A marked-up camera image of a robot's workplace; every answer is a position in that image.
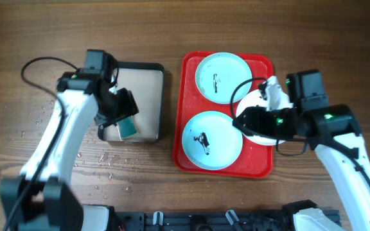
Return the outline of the green yellow sponge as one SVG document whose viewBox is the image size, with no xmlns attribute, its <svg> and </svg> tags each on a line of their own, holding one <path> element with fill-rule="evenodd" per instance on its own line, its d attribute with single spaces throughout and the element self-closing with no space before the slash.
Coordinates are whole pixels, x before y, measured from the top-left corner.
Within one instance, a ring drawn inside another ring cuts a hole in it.
<svg viewBox="0 0 370 231">
<path fill-rule="evenodd" d="M 117 122 L 118 133 L 121 140 L 124 140 L 137 133 L 132 116 L 124 118 Z"/>
</svg>

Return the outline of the light blue plate bottom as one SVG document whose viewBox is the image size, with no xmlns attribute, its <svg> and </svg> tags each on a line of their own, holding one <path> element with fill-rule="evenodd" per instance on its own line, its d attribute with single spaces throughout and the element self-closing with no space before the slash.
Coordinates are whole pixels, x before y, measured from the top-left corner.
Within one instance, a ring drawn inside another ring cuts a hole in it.
<svg viewBox="0 0 370 231">
<path fill-rule="evenodd" d="M 232 119 L 217 111 L 193 116 L 184 127 L 181 141 L 187 158 L 209 171 L 232 165 L 243 147 L 242 133 L 232 125 Z"/>
</svg>

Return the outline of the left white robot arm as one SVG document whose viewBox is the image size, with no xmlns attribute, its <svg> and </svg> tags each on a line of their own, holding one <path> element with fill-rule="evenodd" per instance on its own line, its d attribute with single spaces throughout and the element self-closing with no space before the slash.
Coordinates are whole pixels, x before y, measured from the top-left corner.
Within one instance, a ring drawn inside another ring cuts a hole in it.
<svg viewBox="0 0 370 231">
<path fill-rule="evenodd" d="M 37 149 L 16 178 L 0 183 L 4 230 L 112 230 L 115 211 L 82 205 L 70 179 L 89 125 L 107 127 L 138 112 L 132 93 L 112 93 L 100 74 L 64 73 L 57 100 Z"/>
</svg>

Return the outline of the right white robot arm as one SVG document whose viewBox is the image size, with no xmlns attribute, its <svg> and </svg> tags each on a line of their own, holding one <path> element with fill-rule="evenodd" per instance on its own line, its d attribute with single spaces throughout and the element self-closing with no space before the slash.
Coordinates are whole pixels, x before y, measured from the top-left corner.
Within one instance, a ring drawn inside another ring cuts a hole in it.
<svg viewBox="0 0 370 231">
<path fill-rule="evenodd" d="M 348 106 L 272 111 L 247 107 L 231 117 L 233 126 L 245 135 L 307 144 L 329 173 L 352 228 L 370 229 L 370 162 Z"/>
</svg>

